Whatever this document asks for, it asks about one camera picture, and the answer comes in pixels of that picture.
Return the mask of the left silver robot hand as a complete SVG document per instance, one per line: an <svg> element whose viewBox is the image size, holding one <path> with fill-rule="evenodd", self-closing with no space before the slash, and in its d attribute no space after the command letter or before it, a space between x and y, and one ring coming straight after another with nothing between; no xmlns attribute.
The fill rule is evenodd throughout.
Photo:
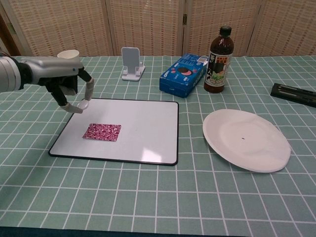
<svg viewBox="0 0 316 237"><path fill-rule="evenodd" d="M21 76L21 86L35 84L46 87L57 104L69 113L81 114L83 109L70 104L67 95L78 92L78 78L85 82L84 100L90 101L94 89L94 79L84 69L78 59L58 57L22 57L17 62Z"/></svg>

